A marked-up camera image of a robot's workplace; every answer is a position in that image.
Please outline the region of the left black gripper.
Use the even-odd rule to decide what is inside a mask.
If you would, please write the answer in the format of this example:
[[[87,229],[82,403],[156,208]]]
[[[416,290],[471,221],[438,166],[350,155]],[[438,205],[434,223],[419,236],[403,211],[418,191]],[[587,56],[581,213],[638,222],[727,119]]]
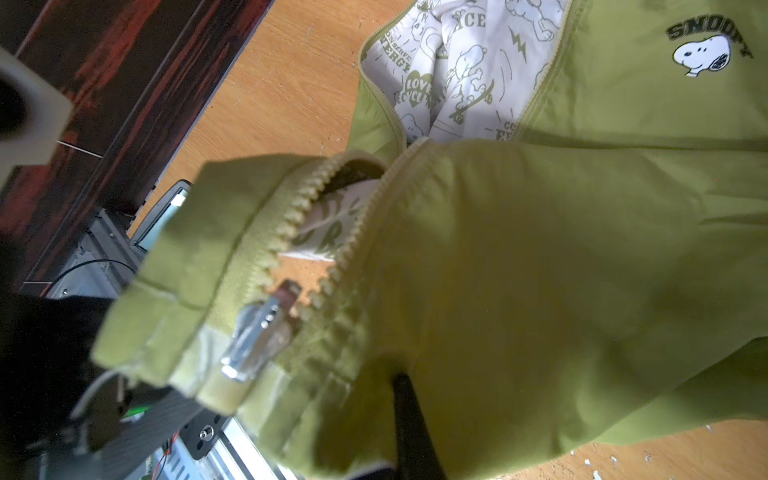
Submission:
[[[118,397],[89,358],[112,302],[19,293],[23,249],[1,242],[1,476],[126,479],[202,406],[169,387]]]

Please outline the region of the silver zipper slider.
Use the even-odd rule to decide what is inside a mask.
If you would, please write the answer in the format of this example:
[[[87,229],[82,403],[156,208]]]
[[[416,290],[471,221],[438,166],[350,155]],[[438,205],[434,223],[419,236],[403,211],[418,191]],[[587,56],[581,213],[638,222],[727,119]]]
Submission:
[[[297,282],[284,280],[266,300],[239,311],[232,341],[220,360],[227,378],[240,383],[254,380],[292,342],[300,321],[291,310],[301,292]]]

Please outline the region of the green jacket with printed lining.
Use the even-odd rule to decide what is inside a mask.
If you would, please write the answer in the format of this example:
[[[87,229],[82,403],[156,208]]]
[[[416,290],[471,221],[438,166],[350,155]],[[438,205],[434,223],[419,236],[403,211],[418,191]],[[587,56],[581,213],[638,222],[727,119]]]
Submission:
[[[346,152],[202,169],[95,364],[310,478],[397,468],[400,373],[454,479],[766,418],[765,2],[416,1],[359,68]]]

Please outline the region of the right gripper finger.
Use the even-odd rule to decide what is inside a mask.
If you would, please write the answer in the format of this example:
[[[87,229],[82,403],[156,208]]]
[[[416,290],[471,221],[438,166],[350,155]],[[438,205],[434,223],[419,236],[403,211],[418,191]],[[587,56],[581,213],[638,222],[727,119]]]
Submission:
[[[397,468],[395,479],[447,478],[440,465],[408,375],[400,373],[392,381],[394,394]]]

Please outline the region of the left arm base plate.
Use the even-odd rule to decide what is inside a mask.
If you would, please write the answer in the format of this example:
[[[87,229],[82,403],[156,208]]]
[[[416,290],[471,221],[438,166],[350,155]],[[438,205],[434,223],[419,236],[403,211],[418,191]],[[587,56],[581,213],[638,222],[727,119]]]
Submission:
[[[179,439],[193,460],[208,455],[230,420],[229,416],[203,409],[181,427]]]

